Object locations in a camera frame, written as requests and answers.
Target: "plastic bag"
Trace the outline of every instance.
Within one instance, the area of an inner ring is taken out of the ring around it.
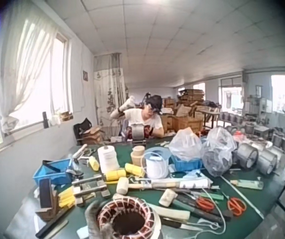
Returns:
[[[201,148],[204,167],[212,176],[221,176],[231,167],[232,151],[236,148],[237,144],[225,128],[216,127],[210,130],[207,141]]]
[[[169,144],[169,150],[179,159],[190,161],[200,158],[201,145],[200,139],[188,127],[178,131]]]

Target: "blue crate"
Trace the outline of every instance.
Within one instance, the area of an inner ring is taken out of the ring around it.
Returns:
[[[171,155],[171,160],[178,172],[191,171],[203,167],[201,158],[195,158],[190,161],[184,161],[174,155]]]
[[[61,173],[57,173],[48,167],[42,165],[40,168],[34,173],[33,179],[35,180],[35,183],[39,185],[39,181],[44,178],[49,178],[51,180],[51,184],[54,185],[63,185],[63,184],[69,184],[72,183],[72,178],[68,173],[66,173],[66,169],[68,166],[72,165],[72,159],[62,159],[58,161],[53,161],[48,163],[51,166],[58,168],[61,170]]]

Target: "yellow spool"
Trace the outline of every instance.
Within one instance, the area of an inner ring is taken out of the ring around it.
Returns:
[[[105,174],[106,181],[115,181],[121,177],[126,177],[126,171],[124,169],[120,169],[117,171],[111,171]]]
[[[133,164],[126,163],[125,164],[125,170],[128,173],[131,173],[133,175],[136,175],[139,177],[144,177],[144,170],[138,166],[133,165]]]
[[[96,160],[96,158],[94,156],[90,156],[88,159],[88,162],[94,171],[99,170],[99,162]]]

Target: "white wire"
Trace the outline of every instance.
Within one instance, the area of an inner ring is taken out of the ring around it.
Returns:
[[[166,176],[168,175],[169,159],[168,159],[168,164],[166,164],[166,168],[163,169],[161,162],[166,162],[166,160],[165,160],[160,154],[155,153],[155,152],[147,152],[147,153],[144,153],[144,154],[142,155],[142,157],[141,157],[141,168],[143,169],[144,173],[147,174],[147,171],[146,171],[145,168],[143,167],[143,162],[142,162],[142,161],[143,161],[143,158],[144,158],[146,155],[149,155],[149,154],[155,154],[156,156],[158,156],[158,157],[160,157],[160,158],[162,159],[162,161],[157,161],[157,160],[155,160],[155,162],[160,165],[160,169],[161,169],[161,174],[160,174],[160,175],[161,175],[161,176],[160,176],[159,178],[166,177]]]
[[[226,221],[225,221],[225,219],[224,219],[224,217],[223,217],[223,215],[222,215],[221,210],[219,209],[218,205],[214,202],[214,200],[212,199],[212,197],[210,196],[210,194],[209,194],[206,190],[204,190],[204,189],[202,189],[202,190],[207,194],[207,196],[211,199],[211,201],[213,202],[213,204],[214,204],[214,205],[216,206],[216,208],[218,209],[219,214],[220,214],[220,216],[221,216],[221,218],[222,218],[222,221],[223,221],[223,230],[222,230],[222,232],[219,232],[219,233],[218,233],[218,232],[215,232],[215,231],[213,231],[213,230],[203,230],[203,231],[197,232],[196,235],[194,235],[194,236],[192,236],[192,237],[182,238],[182,239],[196,239],[197,236],[198,236],[200,233],[213,233],[213,234],[216,234],[216,235],[221,235],[221,234],[223,234],[223,233],[226,231]]]

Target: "hand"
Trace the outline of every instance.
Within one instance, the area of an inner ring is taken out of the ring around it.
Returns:
[[[130,96],[126,101],[125,103],[119,107],[119,109],[121,111],[125,111],[129,108],[134,108],[135,107],[135,98],[134,96]]]

